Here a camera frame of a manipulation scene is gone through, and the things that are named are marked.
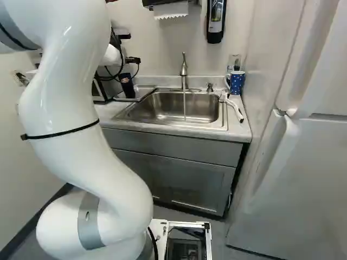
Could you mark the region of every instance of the soap dispenser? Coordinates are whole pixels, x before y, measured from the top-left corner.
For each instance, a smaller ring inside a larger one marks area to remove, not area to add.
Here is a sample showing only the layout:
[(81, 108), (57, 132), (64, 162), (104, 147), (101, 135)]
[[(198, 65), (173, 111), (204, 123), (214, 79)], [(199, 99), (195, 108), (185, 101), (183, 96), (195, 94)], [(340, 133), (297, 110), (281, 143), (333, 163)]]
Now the soap dispenser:
[(224, 35), (227, 0), (207, 0), (206, 37), (211, 44), (220, 43)]

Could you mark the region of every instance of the faucet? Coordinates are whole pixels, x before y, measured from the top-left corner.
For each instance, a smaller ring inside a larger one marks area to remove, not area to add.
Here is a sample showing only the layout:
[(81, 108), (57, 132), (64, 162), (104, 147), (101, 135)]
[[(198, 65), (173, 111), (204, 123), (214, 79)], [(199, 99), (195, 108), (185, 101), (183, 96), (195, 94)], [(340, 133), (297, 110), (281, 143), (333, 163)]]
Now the faucet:
[(184, 89), (188, 90), (189, 89), (188, 84), (187, 84), (188, 65), (187, 65), (187, 62), (185, 60), (185, 52), (182, 52), (182, 55), (183, 55), (183, 62), (182, 62), (181, 71), (179, 72), (179, 75), (181, 76), (181, 84), (182, 84), (181, 89), (182, 90), (184, 90)]
[(206, 89), (207, 93), (213, 92), (213, 84), (212, 83), (207, 83), (206, 87), (207, 87), (207, 89)]
[(173, 88), (173, 89), (171, 89), (171, 91), (181, 92), (181, 91), (185, 90), (185, 91), (189, 91), (189, 92), (200, 92), (201, 89), (188, 87), (188, 84), (187, 84), (188, 65), (187, 65), (187, 61), (185, 59), (185, 52), (182, 52), (182, 55), (183, 55), (183, 62), (182, 62), (181, 70), (179, 72), (179, 75), (181, 76), (181, 88)]

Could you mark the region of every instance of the sink basin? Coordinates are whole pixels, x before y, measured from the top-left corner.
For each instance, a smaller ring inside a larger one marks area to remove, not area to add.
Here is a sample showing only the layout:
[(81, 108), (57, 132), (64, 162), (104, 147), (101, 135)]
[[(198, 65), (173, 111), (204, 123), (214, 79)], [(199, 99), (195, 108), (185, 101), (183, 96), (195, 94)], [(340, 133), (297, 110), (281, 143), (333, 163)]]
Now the sink basin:
[(187, 92), (185, 106), (184, 116), (183, 92), (157, 90), (143, 101), (127, 107), (115, 119), (208, 128), (224, 124), (223, 104), (217, 95)]

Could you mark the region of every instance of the cabinet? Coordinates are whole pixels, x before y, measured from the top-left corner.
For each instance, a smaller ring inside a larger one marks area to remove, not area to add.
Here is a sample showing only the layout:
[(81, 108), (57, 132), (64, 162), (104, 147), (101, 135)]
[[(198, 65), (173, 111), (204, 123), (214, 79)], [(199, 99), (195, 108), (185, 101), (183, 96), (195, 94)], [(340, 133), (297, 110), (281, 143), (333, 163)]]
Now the cabinet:
[(235, 168), (114, 149), (164, 202), (223, 215)]
[(222, 216), (242, 144), (104, 128), (117, 157), (155, 199)]

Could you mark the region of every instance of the sink faucet handle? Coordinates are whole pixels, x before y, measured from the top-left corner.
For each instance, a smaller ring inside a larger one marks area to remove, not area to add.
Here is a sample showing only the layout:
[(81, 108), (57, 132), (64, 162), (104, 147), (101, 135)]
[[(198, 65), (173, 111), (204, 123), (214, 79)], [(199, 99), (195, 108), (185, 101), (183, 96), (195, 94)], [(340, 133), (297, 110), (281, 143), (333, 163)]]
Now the sink faucet handle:
[(185, 59), (185, 52), (182, 52), (182, 56), (183, 56), (183, 64), (184, 64), (186, 67), (188, 67), (187, 61), (186, 61), (186, 59)]
[(210, 83), (210, 82), (207, 83), (206, 87), (207, 87), (207, 90), (206, 90), (207, 93), (213, 92), (213, 84), (212, 83)]
[(187, 76), (188, 72), (187, 72), (187, 61), (185, 60), (185, 52), (182, 52), (183, 55), (183, 63), (182, 63), (182, 67), (181, 67), (181, 71), (179, 72), (180, 76)]

